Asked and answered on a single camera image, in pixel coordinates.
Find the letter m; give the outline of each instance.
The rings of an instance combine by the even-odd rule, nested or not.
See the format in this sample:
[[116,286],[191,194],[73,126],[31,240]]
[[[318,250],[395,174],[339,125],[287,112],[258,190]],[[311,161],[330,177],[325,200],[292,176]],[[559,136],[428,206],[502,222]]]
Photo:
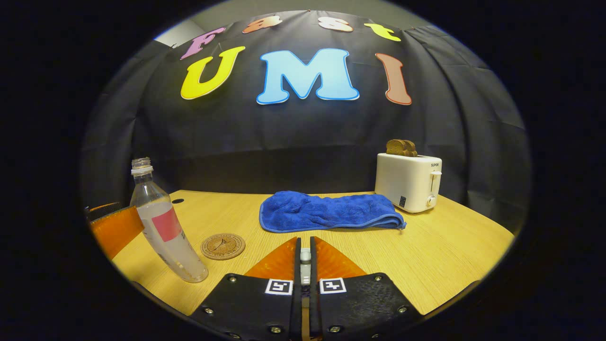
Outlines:
[[267,63],[265,88],[257,96],[259,104],[282,103],[288,99],[288,92],[282,88],[282,77],[290,84],[300,99],[307,98],[311,87],[321,76],[322,84],[316,96],[323,100],[352,101],[360,93],[351,86],[345,58],[349,52],[340,49],[321,49],[309,64],[305,65],[291,51],[274,51],[261,56]]

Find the black fabric curtain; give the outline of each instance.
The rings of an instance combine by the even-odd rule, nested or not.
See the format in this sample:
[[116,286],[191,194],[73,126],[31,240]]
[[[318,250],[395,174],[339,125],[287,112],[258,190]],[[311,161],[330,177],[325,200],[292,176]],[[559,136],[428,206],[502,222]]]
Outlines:
[[[243,34],[254,20],[276,26]],[[347,21],[352,32],[325,29],[318,18]],[[381,24],[401,41],[375,34]],[[324,11],[255,16],[224,26],[197,54],[152,42],[129,60],[101,95],[82,150],[82,193],[90,206],[128,204],[132,158],[150,157],[167,192],[313,193],[372,191],[376,156],[390,139],[415,142],[421,155],[443,160],[440,194],[515,232],[531,186],[524,124],[499,78],[470,49],[433,26],[401,30],[368,18]],[[212,56],[200,78],[212,78],[219,54],[245,46],[226,82],[208,95],[180,95],[187,68]],[[360,97],[299,99],[260,105],[266,65],[260,56],[293,52],[308,63],[320,49],[349,52],[346,65]],[[385,97],[385,69],[375,53],[403,63],[410,105]]]

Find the wooden table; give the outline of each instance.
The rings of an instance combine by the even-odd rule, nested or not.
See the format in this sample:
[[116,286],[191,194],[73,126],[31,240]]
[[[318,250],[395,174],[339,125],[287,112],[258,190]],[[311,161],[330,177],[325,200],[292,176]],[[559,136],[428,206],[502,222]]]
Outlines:
[[[317,194],[342,197],[373,192]],[[396,209],[408,223],[394,229],[368,228],[349,231],[272,233],[259,224],[259,207],[269,194],[229,194],[177,191],[171,198],[185,201],[175,211],[194,250],[217,233],[244,238],[244,252],[230,260],[204,256],[209,275],[200,283],[187,283],[162,262],[143,234],[139,234],[116,257],[114,264],[129,279],[178,311],[190,315],[228,272],[243,274],[274,248],[301,238],[308,248],[311,236],[327,241],[364,271],[384,272],[421,314],[437,308],[475,280],[483,278],[509,247],[513,235],[501,225],[454,201],[439,196],[435,208],[409,214]]]

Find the pink label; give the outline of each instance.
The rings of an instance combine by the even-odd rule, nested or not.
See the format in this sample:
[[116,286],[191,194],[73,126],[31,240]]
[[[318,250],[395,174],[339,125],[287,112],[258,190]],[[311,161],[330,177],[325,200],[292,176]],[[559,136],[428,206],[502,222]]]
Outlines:
[[175,238],[182,231],[179,219],[177,219],[177,215],[175,214],[175,208],[170,208],[168,212],[158,215],[151,220],[163,241]]

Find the folded towel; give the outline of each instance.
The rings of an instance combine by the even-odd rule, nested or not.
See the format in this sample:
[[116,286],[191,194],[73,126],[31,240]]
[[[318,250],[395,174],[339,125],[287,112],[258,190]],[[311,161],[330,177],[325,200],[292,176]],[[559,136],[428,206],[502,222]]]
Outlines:
[[282,191],[267,198],[259,211],[261,226],[272,232],[364,229],[371,226],[404,229],[406,223],[383,195],[362,194],[320,198]]

